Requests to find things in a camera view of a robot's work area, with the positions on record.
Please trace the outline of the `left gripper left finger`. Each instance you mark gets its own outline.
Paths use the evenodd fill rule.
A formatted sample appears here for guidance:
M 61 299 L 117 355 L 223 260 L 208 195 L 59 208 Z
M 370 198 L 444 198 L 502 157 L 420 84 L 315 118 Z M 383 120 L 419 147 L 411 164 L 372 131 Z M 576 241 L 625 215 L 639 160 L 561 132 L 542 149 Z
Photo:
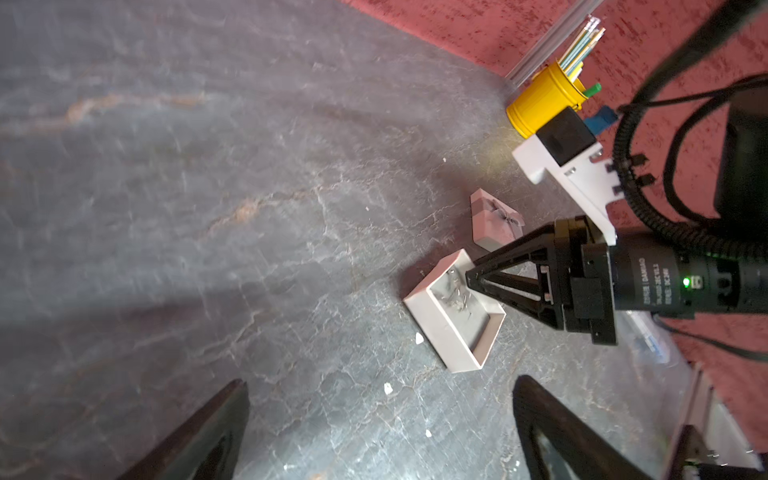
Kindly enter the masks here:
M 121 477 L 231 479 L 249 413 L 248 385 L 233 380 Z

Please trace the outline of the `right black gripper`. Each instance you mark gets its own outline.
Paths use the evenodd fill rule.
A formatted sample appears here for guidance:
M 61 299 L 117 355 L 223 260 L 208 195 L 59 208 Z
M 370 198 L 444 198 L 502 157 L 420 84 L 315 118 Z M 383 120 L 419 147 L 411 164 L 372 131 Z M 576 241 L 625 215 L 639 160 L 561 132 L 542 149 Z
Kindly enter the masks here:
M 539 275 L 508 272 L 524 263 L 541 264 Z M 609 249 L 586 216 L 539 227 L 480 258 L 465 278 L 471 290 L 552 329 L 617 343 Z

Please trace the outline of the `white jewelry box lid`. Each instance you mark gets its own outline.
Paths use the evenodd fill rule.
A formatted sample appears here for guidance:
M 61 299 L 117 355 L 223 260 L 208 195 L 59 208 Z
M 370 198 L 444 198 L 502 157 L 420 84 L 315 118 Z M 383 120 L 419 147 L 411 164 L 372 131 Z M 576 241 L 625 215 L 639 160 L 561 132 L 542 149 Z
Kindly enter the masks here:
M 470 196 L 473 241 L 488 252 L 524 236 L 523 216 L 483 189 Z

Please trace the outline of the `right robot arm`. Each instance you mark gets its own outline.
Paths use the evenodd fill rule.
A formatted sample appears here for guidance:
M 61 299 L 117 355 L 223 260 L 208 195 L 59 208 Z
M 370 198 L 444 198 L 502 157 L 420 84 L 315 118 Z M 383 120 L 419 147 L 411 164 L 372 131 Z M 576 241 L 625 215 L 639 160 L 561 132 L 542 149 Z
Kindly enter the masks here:
M 767 310 L 767 77 L 755 74 L 697 93 L 697 108 L 677 128 L 662 183 L 670 219 L 644 194 L 646 157 L 634 153 L 645 114 L 660 92 L 737 33 L 762 1 L 727 1 L 622 105 L 613 157 L 597 162 L 596 136 L 573 107 L 559 106 L 531 131 L 514 157 L 532 182 L 553 176 L 581 215 L 546 224 L 482 257 L 465 274 L 469 289 L 555 330 L 617 342 L 614 315 L 645 311 L 660 327 L 698 313 Z M 728 111 L 714 195 L 715 217 L 688 207 L 674 176 L 688 133 L 716 110 Z

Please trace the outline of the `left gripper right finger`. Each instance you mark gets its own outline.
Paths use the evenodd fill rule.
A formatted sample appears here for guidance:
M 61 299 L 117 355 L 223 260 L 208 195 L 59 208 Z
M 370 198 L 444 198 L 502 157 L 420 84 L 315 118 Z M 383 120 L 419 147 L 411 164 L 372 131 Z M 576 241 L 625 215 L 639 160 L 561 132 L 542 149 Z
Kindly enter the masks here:
M 532 479 L 646 479 L 534 378 L 517 378 L 513 412 Z

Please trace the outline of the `white jewelry box base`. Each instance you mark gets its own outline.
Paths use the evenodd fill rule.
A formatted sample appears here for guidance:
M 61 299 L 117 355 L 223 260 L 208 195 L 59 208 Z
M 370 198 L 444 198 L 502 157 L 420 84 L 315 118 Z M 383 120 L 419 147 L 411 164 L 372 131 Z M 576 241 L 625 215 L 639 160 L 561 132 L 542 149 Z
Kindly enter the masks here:
M 471 290 L 465 250 L 442 258 L 404 298 L 423 334 L 452 373 L 484 367 L 506 319 L 501 303 Z

